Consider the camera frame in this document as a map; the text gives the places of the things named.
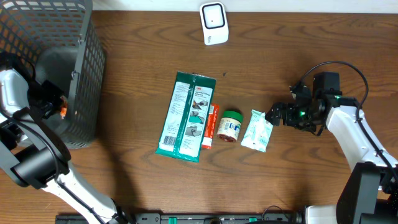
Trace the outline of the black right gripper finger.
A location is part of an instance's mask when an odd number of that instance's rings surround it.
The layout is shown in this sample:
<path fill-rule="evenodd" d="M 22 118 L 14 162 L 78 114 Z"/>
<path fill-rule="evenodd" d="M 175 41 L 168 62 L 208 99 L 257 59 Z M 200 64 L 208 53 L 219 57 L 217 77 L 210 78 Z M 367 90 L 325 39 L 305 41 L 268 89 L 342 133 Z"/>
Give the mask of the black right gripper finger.
<path fill-rule="evenodd" d="M 266 113 L 266 118 L 281 118 L 282 112 L 285 108 L 285 103 L 274 103 L 270 110 Z"/>
<path fill-rule="evenodd" d="M 267 114 L 266 121 L 270 122 L 273 126 L 280 126 L 280 122 L 284 120 L 284 117 L 281 115 Z"/>

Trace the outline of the orange small box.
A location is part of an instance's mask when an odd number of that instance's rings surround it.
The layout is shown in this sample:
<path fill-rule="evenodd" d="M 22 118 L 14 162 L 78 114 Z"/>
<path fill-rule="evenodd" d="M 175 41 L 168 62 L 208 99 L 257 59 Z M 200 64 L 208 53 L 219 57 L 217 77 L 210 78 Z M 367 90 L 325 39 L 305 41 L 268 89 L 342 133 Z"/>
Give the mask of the orange small box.
<path fill-rule="evenodd" d="M 67 109 L 68 109 L 68 100 L 65 96 L 61 96 L 62 105 L 60 107 L 60 116 L 62 119 L 66 117 Z"/>

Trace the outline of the pale green tissue pack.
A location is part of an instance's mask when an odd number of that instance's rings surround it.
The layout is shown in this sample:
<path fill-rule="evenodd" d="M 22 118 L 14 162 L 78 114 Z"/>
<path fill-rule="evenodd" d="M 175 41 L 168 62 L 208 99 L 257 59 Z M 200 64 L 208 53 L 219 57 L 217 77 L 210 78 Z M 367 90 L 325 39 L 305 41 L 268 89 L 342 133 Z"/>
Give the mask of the pale green tissue pack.
<path fill-rule="evenodd" d="M 260 152 L 266 152 L 273 125 L 265 119 L 265 113 L 252 110 L 251 119 L 241 145 Z"/>

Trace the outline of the green lid cream jar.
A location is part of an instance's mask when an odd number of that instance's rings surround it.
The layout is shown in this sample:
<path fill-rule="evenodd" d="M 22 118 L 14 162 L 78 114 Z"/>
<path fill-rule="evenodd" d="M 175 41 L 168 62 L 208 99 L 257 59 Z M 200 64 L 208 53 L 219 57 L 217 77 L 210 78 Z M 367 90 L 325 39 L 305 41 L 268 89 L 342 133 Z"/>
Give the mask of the green lid cream jar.
<path fill-rule="evenodd" d="M 219 123 L 217 137 L 226 142 L 236 142 L 241 130 L 243 116 L 232 110 L 224 111 Z"/>

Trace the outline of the red white tube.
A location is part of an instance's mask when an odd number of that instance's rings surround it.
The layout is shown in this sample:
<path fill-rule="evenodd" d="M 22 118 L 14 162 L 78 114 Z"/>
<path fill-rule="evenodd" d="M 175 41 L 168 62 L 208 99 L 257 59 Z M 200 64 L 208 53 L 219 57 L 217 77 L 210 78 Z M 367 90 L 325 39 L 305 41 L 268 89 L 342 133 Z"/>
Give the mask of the red white tube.
<path fill-rule="evenodd" d="M 219 113 L 219 105 L 212 103 L 208 113 L 208 119 L 206 123 L 206 129 L 201 144 L 202 149 L 211 149 L 213 136 L 216 129 L 216 121 Z"/>

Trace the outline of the green wipes package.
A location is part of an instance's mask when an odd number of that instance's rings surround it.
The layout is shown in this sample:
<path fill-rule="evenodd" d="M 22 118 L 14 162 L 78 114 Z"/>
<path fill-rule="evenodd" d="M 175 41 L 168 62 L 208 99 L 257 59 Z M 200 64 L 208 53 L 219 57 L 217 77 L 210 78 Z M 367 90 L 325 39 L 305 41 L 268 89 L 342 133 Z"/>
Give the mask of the green wipes package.
<path fill-rule="evenodd" d="M 199 162 L 216 79 L 177 72 L 156 154 Z"/>

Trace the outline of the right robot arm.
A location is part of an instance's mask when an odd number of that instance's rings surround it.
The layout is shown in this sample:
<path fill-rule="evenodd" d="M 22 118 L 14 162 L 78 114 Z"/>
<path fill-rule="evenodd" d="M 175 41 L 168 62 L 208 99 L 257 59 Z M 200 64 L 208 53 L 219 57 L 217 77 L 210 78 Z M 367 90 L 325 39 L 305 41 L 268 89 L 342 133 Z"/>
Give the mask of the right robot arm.
<path fill-rule="evenodd" d="M 302 223 L 397 223 L 397 159 L 385 151 L 367 124 L 356 98 L 343 96 L 340 76 L 321 72 L 309 90 L 290 87 L 293 103 L 274 103 L 266 113 L 273 126 L 283 124 L 319 136 L 324 129 L 338 141 L 351 175 L 336 205 L 309 206 Z"/>

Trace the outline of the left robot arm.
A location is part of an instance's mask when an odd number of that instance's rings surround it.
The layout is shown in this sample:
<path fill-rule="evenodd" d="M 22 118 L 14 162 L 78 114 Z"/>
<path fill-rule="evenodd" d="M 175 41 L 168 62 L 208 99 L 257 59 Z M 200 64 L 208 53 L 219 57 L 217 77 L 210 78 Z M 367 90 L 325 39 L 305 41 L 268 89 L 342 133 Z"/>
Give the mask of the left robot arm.
<path fill-rule="evenodd" d="M 135 223 L 80 175 L 64 142 L 43 122 L 64 107 L 63 91 L 38 82 L 32 62 L 1 52 L 1 169 L 21 187 L 62 199 L 88 223 Z"/>

